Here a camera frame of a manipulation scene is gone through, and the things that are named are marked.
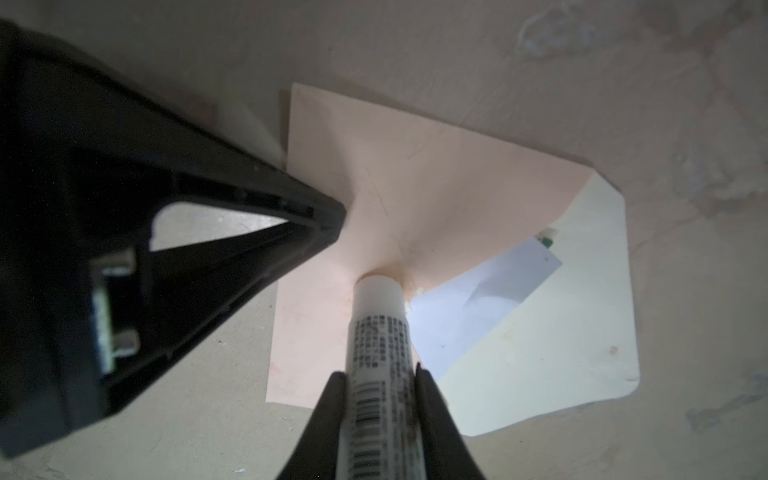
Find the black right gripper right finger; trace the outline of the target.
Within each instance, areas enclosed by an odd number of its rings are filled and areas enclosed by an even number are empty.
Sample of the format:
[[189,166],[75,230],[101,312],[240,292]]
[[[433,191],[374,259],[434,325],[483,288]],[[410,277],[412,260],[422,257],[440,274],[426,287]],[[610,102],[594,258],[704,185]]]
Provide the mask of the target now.
[[485,479],[467,449],[436,381],[421,364],[416,366],[415,393],[426,477],[429,480]]

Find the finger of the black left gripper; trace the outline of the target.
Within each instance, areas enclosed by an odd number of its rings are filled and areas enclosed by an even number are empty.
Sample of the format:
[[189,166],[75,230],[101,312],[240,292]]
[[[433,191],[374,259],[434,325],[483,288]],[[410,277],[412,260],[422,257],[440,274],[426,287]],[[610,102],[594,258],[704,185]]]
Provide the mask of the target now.
[[22,125],[65,150],[62,196],[89,266],[101,419],[332,244],[345,210],[83,55],[27,36]]

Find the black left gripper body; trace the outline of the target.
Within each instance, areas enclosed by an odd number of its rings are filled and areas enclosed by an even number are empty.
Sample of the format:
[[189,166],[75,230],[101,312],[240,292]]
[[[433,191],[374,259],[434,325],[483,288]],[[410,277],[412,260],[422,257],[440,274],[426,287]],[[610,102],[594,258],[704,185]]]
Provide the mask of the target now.
[[22,125],[30,39],[1,23],[1,454],[99,420],[101,352],[89,266],[73,246],[56,142]]

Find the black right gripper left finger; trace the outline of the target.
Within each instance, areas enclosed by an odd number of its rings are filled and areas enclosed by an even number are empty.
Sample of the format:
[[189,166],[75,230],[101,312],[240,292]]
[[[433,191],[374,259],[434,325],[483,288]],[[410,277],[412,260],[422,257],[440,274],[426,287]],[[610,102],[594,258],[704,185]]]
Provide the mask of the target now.
[[334,372],[277,479],[336,478],[339,436],[345,414],[346,375]]

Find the white glue stick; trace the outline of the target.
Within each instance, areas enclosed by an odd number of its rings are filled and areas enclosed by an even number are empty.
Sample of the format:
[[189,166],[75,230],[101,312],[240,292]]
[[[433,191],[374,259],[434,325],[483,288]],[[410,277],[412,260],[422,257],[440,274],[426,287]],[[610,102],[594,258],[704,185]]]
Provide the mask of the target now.
[[383,275],[353,290],[338,479],[424,479],[415,363],[401,285]]

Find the white letter with green border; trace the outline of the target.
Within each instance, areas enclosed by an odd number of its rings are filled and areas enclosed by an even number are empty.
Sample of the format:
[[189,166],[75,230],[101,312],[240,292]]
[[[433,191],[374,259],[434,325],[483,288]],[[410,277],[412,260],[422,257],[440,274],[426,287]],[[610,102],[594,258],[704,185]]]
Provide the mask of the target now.
[[561,266],[551,249],[532,237],[415,296],[408,322],[422,366],[435,379],[444,376]]

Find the pink envelope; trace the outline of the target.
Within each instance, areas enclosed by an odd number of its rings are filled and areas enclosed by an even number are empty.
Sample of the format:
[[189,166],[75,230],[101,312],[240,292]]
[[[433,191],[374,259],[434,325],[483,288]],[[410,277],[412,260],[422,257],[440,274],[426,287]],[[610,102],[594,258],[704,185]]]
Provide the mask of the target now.
[[436,379],[460,432],[637,389],[625,201],[594,169],[296,84],[287,170],[347,217],[278,283],[268,402],[310,408],[343,368],[360,277],[395,278],[411,303],[532,237],[550,238],[562,266]]

